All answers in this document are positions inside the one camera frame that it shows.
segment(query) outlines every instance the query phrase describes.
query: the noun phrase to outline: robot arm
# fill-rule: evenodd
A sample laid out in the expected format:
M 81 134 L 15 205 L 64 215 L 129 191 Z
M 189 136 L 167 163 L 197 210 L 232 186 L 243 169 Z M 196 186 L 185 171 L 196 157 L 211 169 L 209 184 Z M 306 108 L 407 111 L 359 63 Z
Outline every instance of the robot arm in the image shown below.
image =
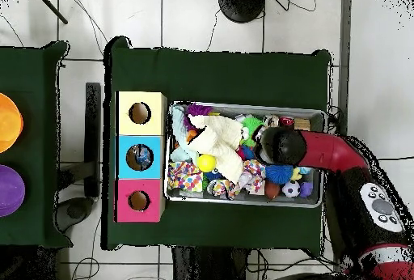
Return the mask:
M 347 253 L 362 275 L 384 280 L 414 280 L 414 261 L 406 231 L 369 164 L 344 138 L 286 128 L 259 130 L 256 158 L 266 164 L 287 163 L 331 173 L 332 198 Z

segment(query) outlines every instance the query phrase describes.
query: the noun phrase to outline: orange bowl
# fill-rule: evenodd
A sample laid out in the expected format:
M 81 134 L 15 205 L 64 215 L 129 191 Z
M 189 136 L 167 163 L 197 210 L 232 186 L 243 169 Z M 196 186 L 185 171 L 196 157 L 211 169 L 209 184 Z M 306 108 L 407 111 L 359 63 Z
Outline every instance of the orange bowl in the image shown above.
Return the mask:
M 0 93 L 0 153 L 16 142 L 23 130 L 19 109 L 7 95 Z

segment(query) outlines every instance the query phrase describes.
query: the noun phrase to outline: purple toy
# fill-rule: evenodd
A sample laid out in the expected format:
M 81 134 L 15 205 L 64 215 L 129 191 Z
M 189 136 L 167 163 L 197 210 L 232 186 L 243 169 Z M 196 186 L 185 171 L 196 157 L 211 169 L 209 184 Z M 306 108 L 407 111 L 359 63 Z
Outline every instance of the purple toy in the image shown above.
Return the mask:
M 187 112 L 184 115 L 184 125 L 187 127 L 187 131 L 197 130 L 197 128 L 191 124 L 188 115 L 192 116 L 208 116 L 209 113 L 213 110 L 211 106 L 191 104 L 187 107 Z
M 301 183 L 301 192 L 299 194 L 300 197 L 306 198 L 312 194 L 312 190 L 314 189 L 314 185 L 308 182 Z
M 0 165 L 0 217 L 13 214 L 23 203 L 24 182 L 12 168 Z

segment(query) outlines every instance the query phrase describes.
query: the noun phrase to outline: stacked cubes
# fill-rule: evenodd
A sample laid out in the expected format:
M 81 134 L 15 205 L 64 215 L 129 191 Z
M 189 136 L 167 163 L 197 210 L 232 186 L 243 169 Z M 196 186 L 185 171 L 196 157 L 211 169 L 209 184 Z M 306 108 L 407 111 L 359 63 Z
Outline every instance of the stacked cubes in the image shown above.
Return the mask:
M 159 92 L 116 93 L 116 222 L 156 223 L 163 196 L 167 99 Z

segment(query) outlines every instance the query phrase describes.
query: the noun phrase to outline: dark green tablecloth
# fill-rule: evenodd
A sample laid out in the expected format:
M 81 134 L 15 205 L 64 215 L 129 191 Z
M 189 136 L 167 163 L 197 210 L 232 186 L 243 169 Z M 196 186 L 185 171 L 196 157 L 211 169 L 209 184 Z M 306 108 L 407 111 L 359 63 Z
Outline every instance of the dark green tablecloth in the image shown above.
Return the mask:
M 329 62 L 327 51 L 314 55 L 195 53 L 128 49 L 124 37 L 111 40 L 105 49 L 104 132 L 110 144 L 103 161 L 110 166 L 103 168 L 103 246 L 308 248 L 319 254 L 321 207 L 168 202 L 160 223 L 114 223 L 114 92 L 161 91 L 169 100 L 326 111 Z
M 57 62 L 66 42 L 42 49 L 0 48 L 0 92 L 16 103 L 23 132 L 0 154 L 0 164 L 23 178 L 26 195 L 13 214 L 0 218 L 0 244 L 66 247 L 68 239 L 53 223 L 57 189 Z

